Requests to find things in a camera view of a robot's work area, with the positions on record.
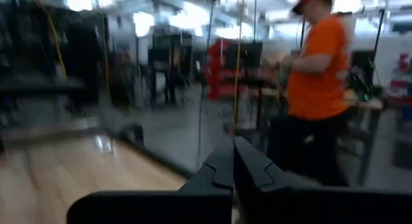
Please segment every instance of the table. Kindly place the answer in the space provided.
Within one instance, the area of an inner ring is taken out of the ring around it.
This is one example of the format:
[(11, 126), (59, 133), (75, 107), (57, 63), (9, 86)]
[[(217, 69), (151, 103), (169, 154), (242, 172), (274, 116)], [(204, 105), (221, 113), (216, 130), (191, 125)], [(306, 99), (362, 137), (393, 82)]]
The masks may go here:
[[(0, 80), (0, 96), (38, 97), (71, 93), (81, 90), (84, 83), (73, 78), (46, 79), (43, 77), (5, 77)], [(0, 153), (4, 150), (0, 138)]]
[[(276, 89), (270, 88), (263, 88), (262, 89), (263, 96), (271, 96), (271, 97), (280, 97), (280, 91)], [(344, 93), (344, 99), (348, 103), (349, 106), (357, 106), (362, 109), (372, 109), (372, 110), (382, 110), (384, 108), (384, 104), (378, 98), (372, 98), (369, 101), (360, 101), (356, 95), (356, 93), (349, 89), (346, 90)]]
[[(263, 88), (263, 96), (280, 97), (280, 91), (276, 89)], [(367, 109), (370, 111), (370, 119), (368, 122), (368, 130), (362, 131), (360, 129), (351, 129), (350, 133), (355, 136), (362, 136), (364, 143), (364, 152), (360, 156), (360, 171), (358, 175), (358, 184), (362, 185), (366, 179), (366, 175), (370, 166), (370, 156), (373, 149), (373, 141), (375, 140), (376, 130), (379, 124), (380, 113), (384, 109), (384, 103), (379, 98), (372, 98), (369, 101), (360, 101), (354, 90), (347, 90), (344, 93), (344, 99), (351, 107), (358, 107), (359, 109)]]
[[(228, 77), (221, 81), (222, 84), (235, 84), (236, 79), (233, 77)], [(260, 128), (261, 121), (261, 110), (262, 110), (262, 98), (263, 90), (266, 89), (276, 89), (276, 85), (268, 79), (259, 78), (259, 77), (243, 77), (238, 79), (238, 85), (246, 85), (248, 88), (256, 89), (257, 88), (257, 118), (256, 118), (256, 129)], [(238, 119), (238, 111), (235, 111), (235, 119)]]

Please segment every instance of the black pants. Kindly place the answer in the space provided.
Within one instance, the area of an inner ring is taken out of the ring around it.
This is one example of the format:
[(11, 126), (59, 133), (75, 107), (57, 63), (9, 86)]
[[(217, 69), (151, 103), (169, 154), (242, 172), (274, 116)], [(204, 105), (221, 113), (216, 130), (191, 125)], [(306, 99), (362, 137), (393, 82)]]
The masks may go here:
[(129, 106), (129, 88), (123, 82), (115, 82), (110, 85), (111, 102), (114, 106)]
[(176, 103), (176, 85), (179, 83), (180, 76), (178, 73), (170, 71), (165, 74), (166, 87), (165, 87), (165, 100), (166, 102)]
[(268, 157), (282, 170), (309, 176), (326, 186), (348, 186), (337, 163), (336, 141), (349, 111), (324, 120), (276, 117), (271, 121)]

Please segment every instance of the workbench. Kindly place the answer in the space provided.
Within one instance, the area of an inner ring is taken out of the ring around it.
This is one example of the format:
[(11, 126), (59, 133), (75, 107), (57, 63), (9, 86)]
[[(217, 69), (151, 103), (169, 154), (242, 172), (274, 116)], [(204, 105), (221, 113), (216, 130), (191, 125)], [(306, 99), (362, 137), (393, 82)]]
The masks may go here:
[[(46, 79), (43, 77), (4, 77), (0, 79), (0, 97), (50, 97), (82, 90), (84, 83), (76, 79)], [(0, 154), (3, 139), (0, 137)]]
[[(276, 89), (263, 88), (263, 96), (276, 97), (280, 96), (288, 97), (287, 91), (281, 93)], [(344, 93), (344, 99), (351, 107), (358, 107), (359, 109), (370, 111), (370, 117), (368, 120), (367, 130), (362, 130), (359, 126), (350, 127), (349, 138), (361, 140), (364, 144), (363, 154), (360, 156), (357, 153), (351, 153), (360, 157), (360, 170), (357, 178), (359, 185), (363, 185), (367, 176), (367, 172), (370, 166), (370, 157), (373, 149), (376, 131), (379, 124), (381, 111), (384, 109), (384, 103), (379, 98), (371, 98), (368, 101), (359, 100), (358, 96), (353, 90), (346, 90)]]

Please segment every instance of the ceiling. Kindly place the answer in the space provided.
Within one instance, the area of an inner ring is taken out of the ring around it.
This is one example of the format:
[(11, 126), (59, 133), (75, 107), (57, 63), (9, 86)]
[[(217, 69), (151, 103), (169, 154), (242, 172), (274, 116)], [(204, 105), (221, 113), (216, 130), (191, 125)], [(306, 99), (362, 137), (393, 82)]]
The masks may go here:
[[(41, 0), (55, 6), (64, 6), (66, 0)], [(132, 14), (136, 12), (145, 12), (153, 14), (153, 0), (112, 0), (104, 9), (110, 14)], [(211, 3), (206, 0), (159, 0), (163, 5), (175, 8), (183, 8), (185, 2), (198, 5), (201, 8), (210, 11)], [(220, 0), (220, 3), (214, 10), (214, 17), (227, 23), (235, 23), (239, 17), (239, 6), (237, 4), (241, 0)], [(353, 0), (336, 0), (341, 5), (353, 4)], [(245, 0), (247, 7), (247, 16), (244, 18), (246, 23), (253, 23), (255, 20), (255, 0)], [(275, 21), (277, 19), (285, 18), (288, 15), (294, 2), (291, 0), (256, 0), (256, 17), (260, 13), (265, 13), (267, 21)], [(368, 8), (376, 6), (385, 6), (389, 8), (412, 5), (412, 0), (359, 0), (359, 6), (366, 6)]]

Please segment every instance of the floor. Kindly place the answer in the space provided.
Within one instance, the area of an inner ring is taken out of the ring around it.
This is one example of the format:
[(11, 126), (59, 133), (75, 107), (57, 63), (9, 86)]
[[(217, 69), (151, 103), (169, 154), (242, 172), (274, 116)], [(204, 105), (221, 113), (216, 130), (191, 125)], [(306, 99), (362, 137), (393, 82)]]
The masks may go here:
[[(184, 105), (178, 104), (177, 107), (116, 110), (105, 113), (106, 122), (117, 129), (128, 123), (140, 123), (144, 128), (146, 148), (194, 173), (224, 136), (223, 120), (230, 120), (230, 114), (224, 113), (222, 116), (220, 108), (225, 106), (206, 102), (203, 104), (200, 123), (199, 87), (194, 86), (186, 95), (189, 101)], [(33, 101), (27, 100), (26, 103), (32, 104)], [(105, 101), (103, 106), (110, 109), (107, 103)], [(46, 109), (44, 104), (37, 104), (35, 109), (32, 106), (29, 108), (20, 105), (28, 110), (27, 117), (34, 119), (29, 122), (30, 124), (46, 122), (48, 119), (48, 122), (56, 122), (56, 118), (50, 115), (54, 112), (53, 106), (49, 104)], [(364, 186), (409, 192), (412, 191), (412, 170), (397, 166), (394, 159), (399, 146), (404, 149), (404, 153), (408, 152), (408, 149), (412, 150), (412, 125), (407, 124), (399, 131), (395, 125), (395, 113), (392, 109), (382, 113)], [(64, 217), (62, 210), (66, 210), (68, 204), (87, 192), (101, 189), (177, 189), (184, 183), (178, 176), (163, 174), (162, 171), (167, 169), (144, 156), (132, 153), (120, 143), (115, 143), (112, 150), (104, 150), (104, 147), (97, 147), (98, 138), (95, 137), (70, 141), (53, 145), (41, 144), (30, 148), (17, 147), (8, 153), (8, 160), (0, 160), (0, 223), (25, 223), (30, 218), (37, 218), (40, 220), (39, 223), (46, 223), (41, 218), (52, 220), (50, 223), (60, 223)], [(357, 146), (357, 150), (361, 153), (362, 147)], [(32, 169), (29, 171), (24, 160), (27, 158), (30, 159)], [(342, 153), (339, 161), (351, 186), (357, 186), (360, 160)], [(112, 166), (102, 171), (103, 164)], [(303, 183), (308, 183), (304, 178), (299, 179)], [(60, 193), (61, 187), (67, 187), (67, 190)], [(50, 205), (49, 200), (53, 205), (52, 209), (47, 208)], [(38, 203), (39, 209), (43, 210), (33, 210), (31, 205), (34, 203)], [(18, 215), (19, 209), (27, 212), (25, 215)]]
[[(192, 102), (178, 107), (159, 110), (139, 111), (132, 115), (144, 128), (145, 144), (148, 148), (168, 156), (192, 171), (211, 153), (223, 137), (223, 119), (219, 107), (207, 103), (207, 113), (203, 110), (201, 121), (201, 147), (198, 143), (199, 118), (198, 89), (188, 92)], [(365, 187), (412, 191), (412, 171), (398, 167), (394, 154), (400, 143), (412, 150), (412, 125), (406, 124), (401, 131), (395, 125), (395, 110), (389, 109), (381, 115), (370, 168)], [(357, 144), (358, 152), (362, 146)], [(357, 186), (360, 159), (341, 153), (339, 161), (352, 186)]]
[(104, 190), (177, 190), (185, 180), (106, 136), (8, 145), (0, 156), (0, 223), (65, 223), (77, 199)]

